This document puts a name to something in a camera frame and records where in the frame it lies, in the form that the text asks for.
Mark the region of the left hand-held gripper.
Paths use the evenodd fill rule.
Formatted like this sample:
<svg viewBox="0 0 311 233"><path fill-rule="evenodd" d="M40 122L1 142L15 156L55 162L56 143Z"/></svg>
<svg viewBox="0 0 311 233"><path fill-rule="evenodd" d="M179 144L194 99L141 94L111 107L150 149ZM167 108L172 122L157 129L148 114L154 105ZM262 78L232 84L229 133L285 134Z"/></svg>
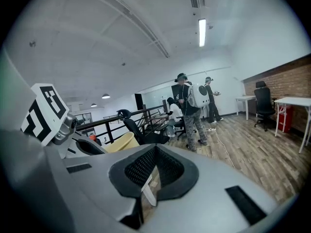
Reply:
<svg viewBox="0 0 311 233"><path fill-rule="evenodd" d="M36 83L31 87L36 98L21 125L21 130L37 138L41 145L57 148L62 159L70 146L70 158L108 153L89 137L75 132L77 118L59 96L53 84Z"/></svg>

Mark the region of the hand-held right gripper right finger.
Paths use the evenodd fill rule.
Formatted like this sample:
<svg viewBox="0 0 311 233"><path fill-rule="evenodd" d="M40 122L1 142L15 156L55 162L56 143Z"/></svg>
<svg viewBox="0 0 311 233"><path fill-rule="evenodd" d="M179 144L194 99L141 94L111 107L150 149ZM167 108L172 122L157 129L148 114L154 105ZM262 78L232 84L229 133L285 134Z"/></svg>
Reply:
<svg viewBox="0 0 311 233"><path fill-rule="evenodd" d="M195 186L183 197L160 201L143 233L269 233L296 202L293 196L279 205L261 186L225 164L173 146L167 149L198 167ZM251 225L226 189L238 186L266 214Z"/></svg>

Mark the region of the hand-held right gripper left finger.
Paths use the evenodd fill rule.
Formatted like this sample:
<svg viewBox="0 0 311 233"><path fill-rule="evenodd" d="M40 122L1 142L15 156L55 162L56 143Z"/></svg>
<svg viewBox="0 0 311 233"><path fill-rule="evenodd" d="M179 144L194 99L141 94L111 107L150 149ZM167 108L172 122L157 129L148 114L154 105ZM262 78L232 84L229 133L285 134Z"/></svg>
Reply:
<svg viewBox="0 0 311 233"><path fill-rule="evenodd" d="M2 131L2 171L6 185L24 211L21 223L35 233L133 232L143 224L141 188L132 184L133 204L114 219L73 180L58 151L21 131Z"/></svg>

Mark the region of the cream plastic bin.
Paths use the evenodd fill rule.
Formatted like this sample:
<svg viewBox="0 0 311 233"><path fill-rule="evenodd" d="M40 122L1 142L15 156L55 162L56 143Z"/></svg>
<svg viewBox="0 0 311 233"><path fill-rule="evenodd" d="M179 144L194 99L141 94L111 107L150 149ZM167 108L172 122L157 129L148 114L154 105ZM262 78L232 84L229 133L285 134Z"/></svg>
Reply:
<svg viewBox="0 0 311 233"><path fill-rule="evenodd" d="M112 144L105 145L104 149L108 153L114 153L121 150L127 150L134 147L138 147L139 143L135 139L135 135L133 132L127 132L122 135L120 138L115 140Z"/></svg>

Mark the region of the black metal railing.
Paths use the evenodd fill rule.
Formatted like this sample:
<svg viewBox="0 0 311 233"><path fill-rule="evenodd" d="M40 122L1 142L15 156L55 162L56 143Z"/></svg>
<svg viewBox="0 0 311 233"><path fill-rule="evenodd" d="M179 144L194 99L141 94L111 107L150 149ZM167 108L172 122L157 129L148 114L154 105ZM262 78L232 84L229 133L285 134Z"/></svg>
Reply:
<svg viewBox="0 0 311 233"><path fill-rule="evenodd" d="M142 125L145 126L147 124L146 123L147 118L150 118L151 116L159 114L158 112L154 112L154 113L151 112L152 110L156 110L158 108L163 108L163 105L148 108L148 109L145 108L143 110L131 112L131 114L132 114L131 119L138 126L142 126ZM76 131L81 132L81 133L87 133L87 132L93 130L95 127L102 126L102 125L105 126L105 131L102 133L96 134L96 136L97 137L108 136L108 143L111 143L111 144L115 140L120 138L120 136L114 137L113 132L118 131L122 128L126 128L123 121L121 119L119 119L117 115L115 115L115 116L109 117L107 119L102 119L102 120L91 122L88 124L79 125L76 127Z"/></svg>

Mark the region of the black office chair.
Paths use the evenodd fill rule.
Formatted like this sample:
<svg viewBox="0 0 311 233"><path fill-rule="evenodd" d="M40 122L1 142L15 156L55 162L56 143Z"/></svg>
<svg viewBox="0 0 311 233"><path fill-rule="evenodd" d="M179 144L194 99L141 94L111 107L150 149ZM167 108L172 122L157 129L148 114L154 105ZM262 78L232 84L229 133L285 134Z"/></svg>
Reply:
<svg viewBox="0 0 311 233"><path fill-rule="evenodd" d="M270 116L276 113L275 105L272 105L270 89L266 86L264 81L256 82L256 89L254 90L256 98L256 115L258 117L254 127L259 124L263 125L264 131L267 131L267 121Z"/></svg>
<svg viewBox="0 0 311 233"><path fill-rule="evenodd" d="M186 128L185 128L184 117L179 116L177 118L180 120L174 125L174 128L175 128L174 133L177 136L177 140L179 140L182 135L186 134Z"/></svg>
<svg viewBox="0 0 311 233"><path fill-rule="evenodd" d="M166 125L157 125L152 123L147 123L150 125L150 131L144 132L144 125L138 126L131 119L131 112L126 109L121 109L117 111L117 116L121 119L126 126L126 128L134 134L135 139L140 145L144 144L165 144L169 142L169 137L166 135Z"/></svg>

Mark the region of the white-legged table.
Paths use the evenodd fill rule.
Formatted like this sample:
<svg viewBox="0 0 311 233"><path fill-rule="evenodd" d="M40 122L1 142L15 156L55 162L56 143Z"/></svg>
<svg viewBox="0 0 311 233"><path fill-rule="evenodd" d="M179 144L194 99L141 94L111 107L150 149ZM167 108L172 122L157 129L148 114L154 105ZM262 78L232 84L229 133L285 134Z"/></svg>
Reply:
<svg viewBox="0 0 311 233"><path fill-rule="evenodd" d="M149 182L152 179L152 175L150 175L146 181L146 183L143 185L143 187L141 188L141 192L145 195L146 199L148 200L148 202L153 206L156 207L156 198L154 197L150 186L149 186Z"/></svg>

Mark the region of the brown office desk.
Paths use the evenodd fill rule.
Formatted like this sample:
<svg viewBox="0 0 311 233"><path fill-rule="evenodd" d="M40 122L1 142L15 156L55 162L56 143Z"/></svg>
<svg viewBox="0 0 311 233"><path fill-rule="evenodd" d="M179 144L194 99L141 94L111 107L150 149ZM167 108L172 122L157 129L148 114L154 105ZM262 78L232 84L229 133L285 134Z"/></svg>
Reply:
<svg viewBox="0 0 311 233"><path fill-rule="evenodd" d="M158 128L165 125L168 121L168 116L166 114L164 115L154 115L150 118L147 118L146 125L144 126L145 130L148 131L158 131Z"/></svg>

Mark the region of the white backpack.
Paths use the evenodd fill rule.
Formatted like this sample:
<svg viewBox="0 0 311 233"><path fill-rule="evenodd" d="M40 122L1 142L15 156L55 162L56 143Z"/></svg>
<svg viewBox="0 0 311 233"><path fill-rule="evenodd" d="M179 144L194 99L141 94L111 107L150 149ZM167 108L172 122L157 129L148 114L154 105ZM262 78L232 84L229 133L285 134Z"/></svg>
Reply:
<svg viewBox="0 0 311 233"><path fill-rule="evenodd" d="M203 108L209 105L209 95L203 85L193 84L188 88L188 103L192 107Z"/></svg>

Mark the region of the small white table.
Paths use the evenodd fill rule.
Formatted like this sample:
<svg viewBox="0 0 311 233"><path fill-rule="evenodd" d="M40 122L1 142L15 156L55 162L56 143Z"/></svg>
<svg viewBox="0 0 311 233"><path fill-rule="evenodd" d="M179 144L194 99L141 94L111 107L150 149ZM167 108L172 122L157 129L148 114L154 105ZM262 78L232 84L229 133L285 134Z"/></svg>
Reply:
<svg viewBox="0 0 311 233"><path fill-rule="evenodd" d="M255 100L255 96L241 96L235 98L236 100L236 115L239 115L239 102L242 102L245 105L245 113L246 113L246 120L249 120L249 106L248 102L250 100Z"/></svg>

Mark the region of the red box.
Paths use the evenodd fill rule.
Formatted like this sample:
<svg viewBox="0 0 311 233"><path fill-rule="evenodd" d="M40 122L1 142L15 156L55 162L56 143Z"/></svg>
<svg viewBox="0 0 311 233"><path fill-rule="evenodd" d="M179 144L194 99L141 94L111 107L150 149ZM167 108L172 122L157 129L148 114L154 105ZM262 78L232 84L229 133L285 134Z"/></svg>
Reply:
<svg viewBox="0 0 311 233"><path fill-rule="evenodd" d="M278 129L284 133L288 133L291 129L293 118L293 107L291 105L280 106L279 108Z"/></svg>

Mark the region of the long white table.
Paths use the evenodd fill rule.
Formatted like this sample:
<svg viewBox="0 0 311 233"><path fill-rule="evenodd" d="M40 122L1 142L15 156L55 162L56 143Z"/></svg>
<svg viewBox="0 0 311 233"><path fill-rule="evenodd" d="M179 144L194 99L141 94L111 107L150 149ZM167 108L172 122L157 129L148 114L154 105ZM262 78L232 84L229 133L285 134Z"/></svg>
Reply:
<svg viewBox="0 0 311 233"><path fill-rule="evenodd" d="M287 106L287 105L294 105L294 106L300 106L304 107L307 111L308 118L307 118L307 124L304 132L304 137L299 149L299 154L302 153L303 148L308 145L309 139L311 136L311 98L298 98L298 97L284 97L278 100L275 100L276 104L276 129L275 129L275 137L277 137L278 133L278 121L279 121L279 108L280 106Z"/></svg>

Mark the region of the ceiling strip light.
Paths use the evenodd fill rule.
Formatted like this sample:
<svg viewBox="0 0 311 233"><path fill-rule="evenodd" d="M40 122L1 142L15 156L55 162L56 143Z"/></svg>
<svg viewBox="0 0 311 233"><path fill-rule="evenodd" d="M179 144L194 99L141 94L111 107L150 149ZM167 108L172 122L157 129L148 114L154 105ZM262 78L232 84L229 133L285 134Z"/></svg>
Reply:
<svg viewBox="0 0 311 233"><path fill-rule="evenodd" d="M205 46L206 40L206 19L200 19L199 21L199 47Z"/></svg>

